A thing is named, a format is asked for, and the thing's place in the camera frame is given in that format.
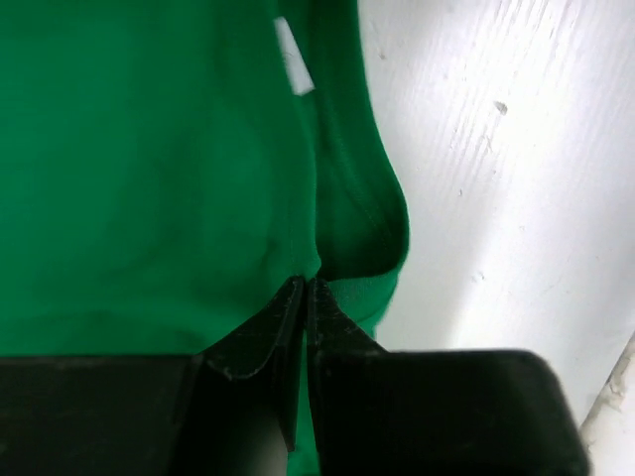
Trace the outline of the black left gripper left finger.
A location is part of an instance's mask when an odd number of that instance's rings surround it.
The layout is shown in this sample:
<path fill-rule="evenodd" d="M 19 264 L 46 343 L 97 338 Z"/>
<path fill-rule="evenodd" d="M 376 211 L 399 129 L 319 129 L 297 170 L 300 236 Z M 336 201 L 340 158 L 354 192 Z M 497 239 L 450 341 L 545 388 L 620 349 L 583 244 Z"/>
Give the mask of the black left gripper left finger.
<path fill-rule="evenodd" d="M 196 354 L 5 357 L 5 475 L 282 475 L 304 282 Z"/>

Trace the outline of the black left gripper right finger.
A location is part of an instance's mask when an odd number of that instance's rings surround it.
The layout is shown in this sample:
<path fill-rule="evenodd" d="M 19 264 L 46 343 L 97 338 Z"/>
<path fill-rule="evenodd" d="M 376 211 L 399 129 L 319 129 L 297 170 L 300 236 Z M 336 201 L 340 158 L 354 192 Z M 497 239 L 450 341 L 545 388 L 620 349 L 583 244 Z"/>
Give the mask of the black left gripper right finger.
<path fill-rule="evenodd" d="M 324 475 L 586 475 L 560 382 L 520 350 L 390 352 L 308 290 L 309 395 Z"/>

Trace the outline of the green t shirt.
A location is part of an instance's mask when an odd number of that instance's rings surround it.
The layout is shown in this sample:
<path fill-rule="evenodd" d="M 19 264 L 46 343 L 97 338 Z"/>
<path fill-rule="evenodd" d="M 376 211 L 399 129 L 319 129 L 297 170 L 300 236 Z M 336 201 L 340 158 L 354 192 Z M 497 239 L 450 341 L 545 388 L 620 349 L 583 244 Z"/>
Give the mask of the green t shirt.
<path fill-rule="evenodd" d="M 196 354 L 304 282 L 374 340 L 408 250 L 355 1 L 1 5 L 1 361 Z"/>

